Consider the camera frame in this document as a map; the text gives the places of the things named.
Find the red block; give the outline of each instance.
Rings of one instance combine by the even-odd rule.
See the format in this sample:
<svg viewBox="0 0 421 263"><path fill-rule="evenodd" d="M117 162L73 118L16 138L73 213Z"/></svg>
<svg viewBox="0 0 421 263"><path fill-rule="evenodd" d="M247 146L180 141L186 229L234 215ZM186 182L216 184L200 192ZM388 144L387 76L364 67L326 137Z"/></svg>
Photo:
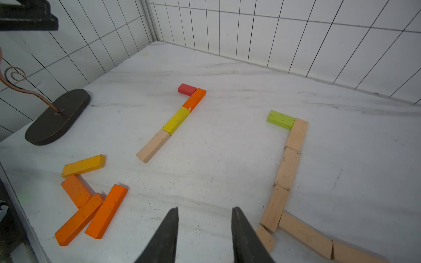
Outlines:
<svg viewBox="0 0 421 263"><path fill-rule="evenodd" d="M197 90L197 88L186 85L186 84L181 84L181 86L178 88L178 90L179 90L179 93L181 93L181 94L191 96Z"/></svg>

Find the black metal bracket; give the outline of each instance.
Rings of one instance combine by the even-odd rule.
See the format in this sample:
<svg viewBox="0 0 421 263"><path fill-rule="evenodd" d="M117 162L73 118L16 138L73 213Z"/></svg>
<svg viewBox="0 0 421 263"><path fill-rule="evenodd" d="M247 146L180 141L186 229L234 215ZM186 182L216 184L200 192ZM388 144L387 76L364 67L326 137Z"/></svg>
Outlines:
<svg viewBox="0 0 421 263"><path fill-rule="evenodd" d="M0 31L59 29L59 20L46 0L16 1L21 5L0 4Z"/></svg>

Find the white tiled wall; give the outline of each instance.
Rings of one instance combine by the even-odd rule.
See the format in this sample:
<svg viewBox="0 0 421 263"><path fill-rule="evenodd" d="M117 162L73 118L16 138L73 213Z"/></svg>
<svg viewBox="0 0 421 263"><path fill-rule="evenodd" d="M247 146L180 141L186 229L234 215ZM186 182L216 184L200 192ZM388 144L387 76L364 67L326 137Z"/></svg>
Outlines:
<svg viewBox="0 0 421 263"><path fill-rule="evenodd" d="M421 104L420 0L147 0L161 41Z"/></svg>
<svg viewBox="0 0 421 263"><path fill-rule="evenodd" d="M17 85L50 101L85 87L153 41L139 0L48 1L59 30L0 32L0 67L3 73L10 66L22 68L28 81ZM181 24L180 15L174 19ZM35 96L0 83L0 141L46 108Z"/></svg>
<svg viewBox="0 0 421 263"><path fill-rule="evenodd" d="M153 26L140 1L148 2ZM152 40L421 104L420 0L49 0L56 32L0 32L2 72L55 100ZM0 140L46 105L0 84Z"/></svg>

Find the black oval base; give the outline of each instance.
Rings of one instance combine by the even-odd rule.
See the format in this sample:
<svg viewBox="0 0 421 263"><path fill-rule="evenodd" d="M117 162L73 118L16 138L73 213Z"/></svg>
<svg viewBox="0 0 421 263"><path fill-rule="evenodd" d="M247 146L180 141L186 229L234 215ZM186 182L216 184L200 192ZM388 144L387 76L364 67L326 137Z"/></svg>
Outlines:
<svg viewBox="0 0 421 263"><path fill-rule="evenodd" d="M83 89L66 92L53 102L64 115L59 115L48 107L29 126L25 139L34 145L46 145L59 139L70 129L90 100L91 96Z"/></svg>

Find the metal stand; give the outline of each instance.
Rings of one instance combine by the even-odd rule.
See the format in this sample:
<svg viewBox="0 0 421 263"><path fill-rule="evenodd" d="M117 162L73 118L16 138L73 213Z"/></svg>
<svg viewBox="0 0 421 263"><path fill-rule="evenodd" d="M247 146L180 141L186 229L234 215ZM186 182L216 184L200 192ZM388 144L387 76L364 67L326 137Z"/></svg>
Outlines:
<svg viewBox="0 0 421 263"><path fill-rule="evenodd" d="M37 96L49 107L31 124L25 133L25 139L34 145L45 145L62 137L91 100L91 96L85 90L76 89L66 92L58 97L54 103L51 103L42 95L34 91L25 90L9 82L7 71L10 69L21 71L11 73L11 77L14 80L19 82L26 79L26 74L22 69L11 67L6 69L5 76L0 72L1 82L15 91ZM16 79L13 76L14 74L22 76L22 79Z"/></svg>

